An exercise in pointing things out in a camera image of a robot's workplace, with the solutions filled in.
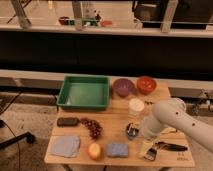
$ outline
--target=black stand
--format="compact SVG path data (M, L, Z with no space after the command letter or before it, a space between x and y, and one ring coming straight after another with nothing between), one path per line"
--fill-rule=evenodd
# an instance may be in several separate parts
M2 120L0 120L0 128L3 126L4 126L4 122ZM27 138L27 142L30 144L35 142L35 136L33 134L31 134L30 132L26 132L24 134L21 134L19 136L16 136L14 138L11 138L7 141L0 143L0 150L22 140L23 138Z

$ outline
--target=green tray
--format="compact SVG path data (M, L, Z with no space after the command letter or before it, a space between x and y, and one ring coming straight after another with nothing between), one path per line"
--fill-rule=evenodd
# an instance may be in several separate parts
M57 105L63 109L105 109L109 103L107 77L66 76Z

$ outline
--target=blue sponge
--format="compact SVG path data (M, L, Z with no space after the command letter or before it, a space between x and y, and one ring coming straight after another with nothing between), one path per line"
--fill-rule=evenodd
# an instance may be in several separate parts
M107 147L108 157L128 157L128 145L123 143L110 143Z

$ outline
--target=bunch of grapes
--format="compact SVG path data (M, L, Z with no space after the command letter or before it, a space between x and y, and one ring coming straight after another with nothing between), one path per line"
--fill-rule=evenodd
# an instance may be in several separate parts
M101 136L103 128L96 120L82 118L80 119L80 123L85 125L90 130L90 137L92 139L98 139Z

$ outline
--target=small cup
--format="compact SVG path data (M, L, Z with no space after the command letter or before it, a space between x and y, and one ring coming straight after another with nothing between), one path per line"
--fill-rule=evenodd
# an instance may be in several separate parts
M144 102L139 98L133 98L129 101L129 114L138 116L144 109Z

